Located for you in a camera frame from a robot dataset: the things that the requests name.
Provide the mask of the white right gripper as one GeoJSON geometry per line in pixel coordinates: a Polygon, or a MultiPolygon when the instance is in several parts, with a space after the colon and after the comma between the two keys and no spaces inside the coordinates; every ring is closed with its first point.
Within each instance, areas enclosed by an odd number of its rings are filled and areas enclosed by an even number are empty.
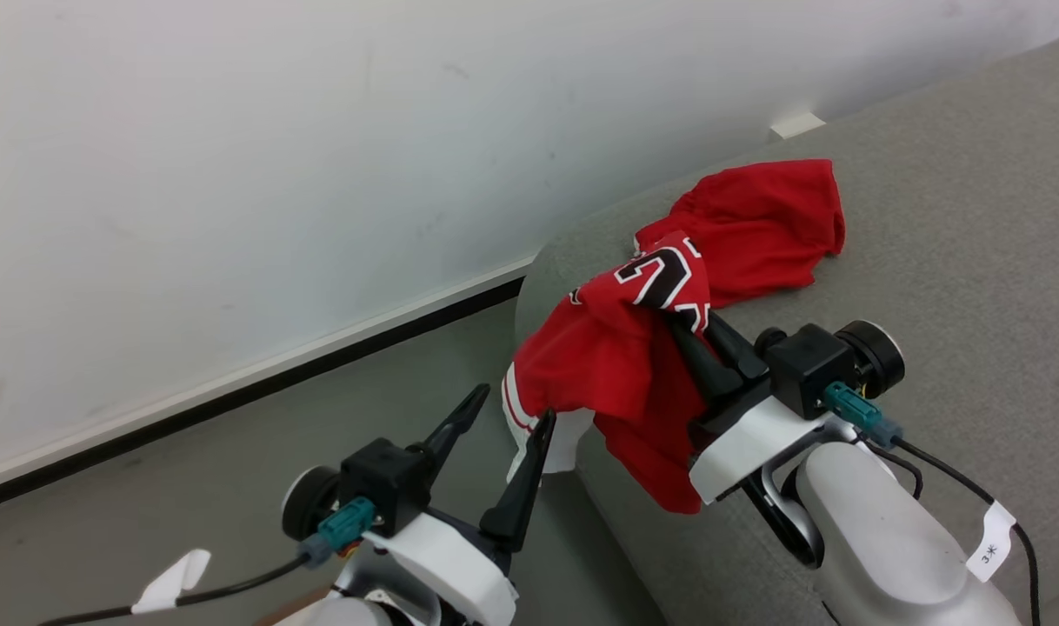
{"type": "Polygon", "coordinates": [[[706,330],[692,332],[683,312],[666,312],[692,383],[704,405],[686,425],[692,444],[688,476],[704,506],[724,498],[747,476],[790,450],[831,417],[810,408],[807,416],[788,407],[765,380],[744,390],[744,382],[764,379],[769,368],[755,346],[717,312],[708,312],[706,330]]]}

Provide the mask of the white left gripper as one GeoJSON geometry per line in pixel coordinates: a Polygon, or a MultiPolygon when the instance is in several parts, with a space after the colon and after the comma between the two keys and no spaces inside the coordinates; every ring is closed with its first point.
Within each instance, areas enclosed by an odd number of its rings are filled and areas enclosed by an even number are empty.
{"type": "MultiPolygon", "coordinates": [[[[409,453],[421,458],[427,489],[433,487],[459,437],[473,427],[490,389],[487,383],[477,384],[429,436],[408,445],[409,453]]],[[[530,433],[524,457],[505,491],[479,520],[479,532],[498,552],[515,554],[524,547],[555,421],[555,412],[546,410],[530,433]]],[[[451,524],[421,514],[391,538],[370,530],[363,539],[385,550],[410,577],[453,606],[459,614],[482,626],[510,626],[518,600],[513,583],[451,524]]]]}

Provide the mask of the red shorts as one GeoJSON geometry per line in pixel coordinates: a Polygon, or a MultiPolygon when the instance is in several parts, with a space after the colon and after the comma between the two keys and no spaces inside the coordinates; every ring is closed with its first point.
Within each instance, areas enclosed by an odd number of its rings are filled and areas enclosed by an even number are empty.
{"type": "Polygon", "coordinates": [[[705,176],[636,232],[647,250],[681,231],[707,265],[714,309],[811,285],[843,252],[846,218],[830,159],[752,163],[705,176]]]}

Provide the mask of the small white wall plate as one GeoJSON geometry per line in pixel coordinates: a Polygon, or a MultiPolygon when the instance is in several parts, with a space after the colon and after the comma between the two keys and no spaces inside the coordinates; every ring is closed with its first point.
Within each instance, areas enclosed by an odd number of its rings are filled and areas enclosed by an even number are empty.
{"type": "Polygon", "coordinates": [[[812,114],[812,112],[800,112],[800,114],[785,117],[772,123],[769,127],[768,140],[769,142],[780,142],[780,140],[819,130],[823,126],[825,126],[825,122],[820,117],[812,114]]]}

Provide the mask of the grey fabric sofa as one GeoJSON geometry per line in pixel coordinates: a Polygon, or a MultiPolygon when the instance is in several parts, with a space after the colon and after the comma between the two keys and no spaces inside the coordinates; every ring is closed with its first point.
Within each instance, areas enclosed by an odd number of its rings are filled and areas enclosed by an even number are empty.
{"type": "MultiPolygon", "coordinates": [[[[856,318],[887,330],[907,376],[881,409],[1026,529],[1043,626],[1059,626],[1059,40],[732,165],[797,158],[833,163],[843,253],[810,288],[723,317],[748,338],[856,318]]],[[[602,609],[566,593],[554,616],[522,610],[527,626],[831,626],[807,571],[741,494],[669,514],[596,431],[545,494],[616,540],[594,571],[622,587],[602,609]]]]}

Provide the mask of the red white basketball jersey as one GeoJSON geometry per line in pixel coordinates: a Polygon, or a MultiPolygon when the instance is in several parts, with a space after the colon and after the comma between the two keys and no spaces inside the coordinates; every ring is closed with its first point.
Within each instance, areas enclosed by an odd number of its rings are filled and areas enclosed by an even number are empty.
{"type": "Polygon", "coordinates": [[[707,266],[681,231],[566,294],[519,346],[502,381],[516,459],[525,457],[538,421],[553,412],[545,473],[572,471],[580,439],[596,428],[658,506],[699,512],[688,425],[704,401],[669,324],[700,336],[708,314],[707,266]]]}

